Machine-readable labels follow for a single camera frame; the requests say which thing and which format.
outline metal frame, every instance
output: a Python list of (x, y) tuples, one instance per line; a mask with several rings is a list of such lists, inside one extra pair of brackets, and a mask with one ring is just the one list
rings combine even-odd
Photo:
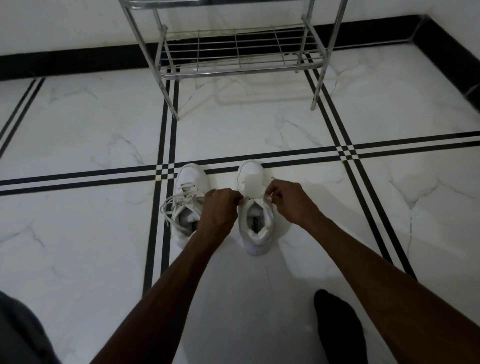
[[(325, 49), (320, 37), (318, 36), (315, 28), (311, 24), (312, 20), (312, 12), (313, 6), (315, 4), (315, 0), (310, 0), (308, 5), (308, 10), (305, 15), (301, 17), (302, 25), (304, 28), (303, 36), (302, 37), (295, 37), (295, 36), (287, 36), (282, 37), (282, 32), (290, 32), (289, 30), (284, 30), (283, 28), (287, 27), (262, 27), (262, 28), (245, 28), (245, 29), (231, 29), (228, 32), (229, 35), (234, 36), (234, 43), (235, 47), (219, 47), (218, 44), (220, 43), (233, 43), (233, 42), (200, 42), (201, 35), (203, 33), (207, 34), (206, 37), (211, 36), (212, 30), (209, 31), (201, 31), (198, 30), (197, 40), (195, 45), (197, 46), (196, 55), (194, 57), (184, 57), (184, 58), (176, 58), (172, 56), (172, 53), (175, 53), (179, 50), (170, 50), (168, 46), (167, 40), (167, 33), (168, 28), (162, 24), (160, 21), (160, 17), (158, 15), (158, 9), (163, 8), (172, 8), (172, 7), (180, 7), (180, 6), (198, 6), (198, 5), (211, 5), (210, 0), (119, 0), (120, 4), (123, 8), (123, 12), (127, 17), (127, 20), (132, 28), (133, 34), (137, 39), (138, 44), (142, 50), (142, 53), (145, 56), (145, 59), (148, 63), (148, 67), (151, 69), (158, 86), (170, 108), (172, 115), (179, 120), (179, 116), (177, 111), (173, 107), (173, 103), (168, 95), (168, 92), (165, 88), (165, 85), (162, 80), (180, 80), (183, 78), (197, 78), (197, 77), (211, 77), (211, 76), (228, 76), (228, 75), (236, 75), (236, 74), (249, 74), (249, 73), (268, 73), (268, 72), (279, 72), (279, 71), (300, 71), (300, 70), (307, 70), (307, 69), (316, 69), (322, 68), (320, 71), (320, 77), (317, 82), (317, 86), (315, 89), (315, 93), (312, 100), (312, 105), (310, 107), (311, 110), (315, 109), (315, 105), (317, 104), (318, 96), (320, 93), (320, 89), (322, 87), (325, 72), (330, 62), (330, 58), (332, 56), (333, 47), (335, 45), (336, 37), (338, 35), (338, 30), (340, 28), (340, 24), (342, 22), (343, 14), (345, 13), (345, 8), (347, 6), (348, 0), (340, 0), (340, 5), (338, 7), (338, 12), (336, 15), (332, 35), (330, 37), (330, 41), (328, 43), (327, 49)], [(279, 0), (228, 0), (229, 4), (233, 3), (245, 3), (245, 2), (262, 2), (262, 1), (279, 1)], [(140, 33), (140, 30), (137, 26), (137, 23), (133, 17), (132, 9), (149, 9), (152, 10), (155, 22), (159, 31), (159, 41), (158, 46), (156, 49), (155, 59), (152, 59), (152, 56), (147, 50), (145, 40)], [(266, 41), (274, 39), (276, 41), (275, 45), (265, 45), (265, 44), (258, 44), (258, 45), (246, 45), (242, 44), (242, 40), (238, 40), (238, 36), (241, 34), (247, 34), (248, 32), (256, 32), (258, 34), (265, 34), (265, 39), (257, 39), (256, 41)], [(200, 50), (200, 43), (202, 45), (205, 44), (212, 44), (211, 48), (207, 51), (215, 52), (215, 51), (225, 51), (225, 50), (234, 50), (236, 49), (236, 56), (212, 56), (206, 59), (200, 57), (200, 52), (205, 50)], [(291, 51), (285, 51), (285, 47), (287, 46), (296, 46), (299, 45), (300, 49), (297, 53), (293, 53)], [(313, 53), (311, 55), (312, 62), (302, 62), (302, 56), (305, 53), (305, 46), (309, 45), (315, 46), (315, 49), (309, 49), (309, 53)], [(252, 54), (247, 56), (242, 56), (242, 52), (240, 50), (246, 49), (254, 49), (254, 48), (269, 48), (269, 47), (277, 47), (278, 52), (266, 52), (263, 54)], [(262, 59), (261, 56), (277, 56), (278, 60), (275, 58), (265, 60)], [(189, 68), (186, 72), (178, 72), (178, 69), (182, 67)]]

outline foot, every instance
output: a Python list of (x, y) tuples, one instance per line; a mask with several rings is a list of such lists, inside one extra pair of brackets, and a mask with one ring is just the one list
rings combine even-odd
[(167, 198), (160, 207), (160, 212), (171, 225), (173, 241), (181, 249), (197, 230), (204, 196), (209, 190), (210, 183), (203, 169), (193, 163), (186, 164), (177, 175), (174, 195)]
[(243, 246), (251, 255), (266, 254), (272, 245), (272, 204), (264, 198), (269, 181), (263, 167), (248, 160), (239, 167), (237, 189), (244, 196), (239, 206), (239, 229)]
[(328, 363), (368, 364), (363, 329), (353, 308), (325, 290), (315, 293), (313, 304)]

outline sock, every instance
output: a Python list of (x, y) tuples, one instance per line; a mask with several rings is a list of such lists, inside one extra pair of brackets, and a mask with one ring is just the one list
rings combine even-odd
[(328, 363), (368, 364), (363, 328), (353, 308), (326, 290), (315, 293), (313, 304)]

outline black label inside shoe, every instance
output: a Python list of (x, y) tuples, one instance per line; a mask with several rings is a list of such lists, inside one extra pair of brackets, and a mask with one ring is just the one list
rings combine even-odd
[(256, 217), (253, 217), (252, 230), (255, 234), (258, 234), (258, 232), (260, 231), (260, 229), (258, 228), (258, 218), (256, 218)]

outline hand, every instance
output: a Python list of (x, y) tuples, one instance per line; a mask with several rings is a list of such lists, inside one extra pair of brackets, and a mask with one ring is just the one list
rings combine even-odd
[(231, 188), (207, 192), (196, 234), (208, 237), (214, 248), (218, 248), (237, 220), (237, 206), (242, 198), (240, 192)]
[(300, 183), (273, 180), (265, 191), (267, 201), (276, 205), (288, 221), (307, 230), (323, 218), (317, 205), (307, 196)]

